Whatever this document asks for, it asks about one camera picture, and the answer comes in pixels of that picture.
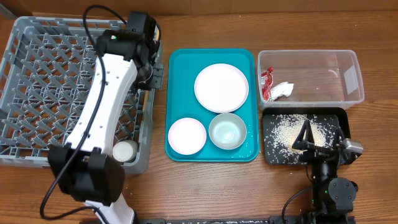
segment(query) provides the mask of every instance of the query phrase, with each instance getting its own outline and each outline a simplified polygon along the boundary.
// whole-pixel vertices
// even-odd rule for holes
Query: red wrapper
[[[274,82],[274,69],[269,67],[265,72],[261,73],[261,90],[262,90],[262,97],[268,101],[271,97],[271,87],[272,83]]]

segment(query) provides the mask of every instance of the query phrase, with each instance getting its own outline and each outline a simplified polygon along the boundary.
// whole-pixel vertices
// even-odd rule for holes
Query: clear plastic container
[[[294,84],[289,97],[265,101],[260,77],[274,69],[276,86]],[[257,75],[260,109],[267,107],[349,107],[364,100],[361,69],[352,50],[263,50],[259,53]]]

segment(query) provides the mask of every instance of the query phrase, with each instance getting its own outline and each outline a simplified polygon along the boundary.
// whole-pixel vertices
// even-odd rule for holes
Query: white bowl
[[[194,90],[204,108],[215,113],[227,113],[238,109],[246,101],[249,83],[236,67],[217,63],[199,73]]]
[[[192,155],[205,145],[206,129],[198,120],[182,118],[170,127],[167,137],[174,151],[182,155]]]
[[[221,149],[236,149],[243,144],[247,134],[244,121],[231,113],[217,115],[209,126],[211,141]]]

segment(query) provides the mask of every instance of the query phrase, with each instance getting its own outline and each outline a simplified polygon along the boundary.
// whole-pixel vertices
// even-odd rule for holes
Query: wooden table
[[[165,151],[167,71],[170,54],[182,48],[260,50],[351,49],[362,71],[365,101],[348,112],[351,135],[364,154],[339,175],[359,192],[353,215],[358,223],[398,219],[398,11],[242,14],[158,17],[163,30],[166,76],[156,94],[149,168],[126,176],[123,194],[140,218],[249,218],[280,215],[283,204],[309,185],[303,167],[270,166],[264,151],[244,164],[171,161]],[[1,22],[3,51],[14,21]],[[0,167],[0,223],[43,223],[39,206],[54,180],[50,169]],[[311,195],[294,200],[287,214],[309,208]],[[80,206],[57,189],[46,212]],[[53,223],[92,219],[85,211]]]

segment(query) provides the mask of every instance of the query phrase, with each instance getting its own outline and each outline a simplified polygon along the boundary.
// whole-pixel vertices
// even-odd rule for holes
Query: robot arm
[[[300,161],[312,167],[310,180],[315,210],[303,215],[301,223],[355,223],[347,214],[354,209],[358,186],[353,181],[338,177],[337,170],[340,165],[351,164],[362,155],[361,143],[345,138],[341,128],[337,128],[331,148],[316,146],[310,122],[306,120],[292,147],[302,150]]]
[[[113,139],[128,91],[134,94],[137,89],[161,87],[163,65],[156,62],[159,28],[148,14],[131,12],[126,30],[106,30],[98,37],[97,54],[102,57],[106,69],[103,98],[87,138],[58,182],[63,193],[99,208],[108,223],[133,223],[137,217],[121,194],[124,169],[112,158]],[[97,58],[90,93],[74,130],[63,147],[50,147],[48,160],[55,176],[78,147],[88,126],[100,95],[102,74]]]
[[[123,60],[123,56],[104,54],[103,61],[106,68],[106,86],[102,102],[98,109],[89,135],[80,150],[91,152],[93,149],[101,149],[102,154],[112,155],[113,136],[122,110],[124,99],[137,78],[137,67],[133,60]],[[93,114],[96,100],[101,89],[102,69],[97,59],[95,75],[90,93],[88,94],[83,112],[77,121],[75,128],[67,138],[67,144],[76,149],[85,131],[90,116]]]

